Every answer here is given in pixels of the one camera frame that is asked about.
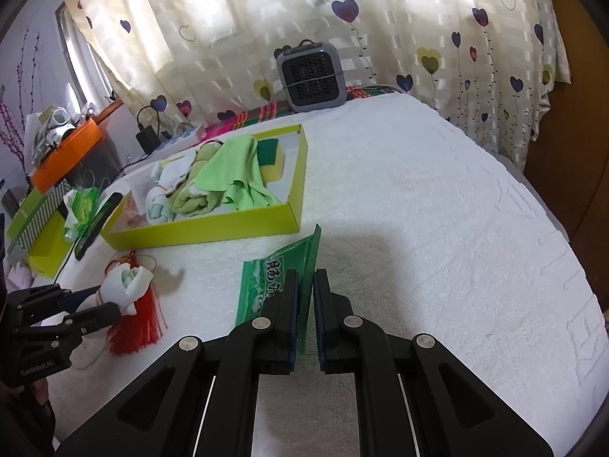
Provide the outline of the left hand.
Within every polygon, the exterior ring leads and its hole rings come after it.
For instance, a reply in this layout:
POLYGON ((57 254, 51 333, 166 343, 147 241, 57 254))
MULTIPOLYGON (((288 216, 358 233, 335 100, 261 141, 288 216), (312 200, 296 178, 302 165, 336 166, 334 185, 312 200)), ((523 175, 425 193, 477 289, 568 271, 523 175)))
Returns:
POLYGON ((48 416, 52 412, 52 407, 48 401, 48 380, 41 379, 28 384, 23 388, 19 395, 20 401, 29 411, 38 411, 43 416, 48 416))

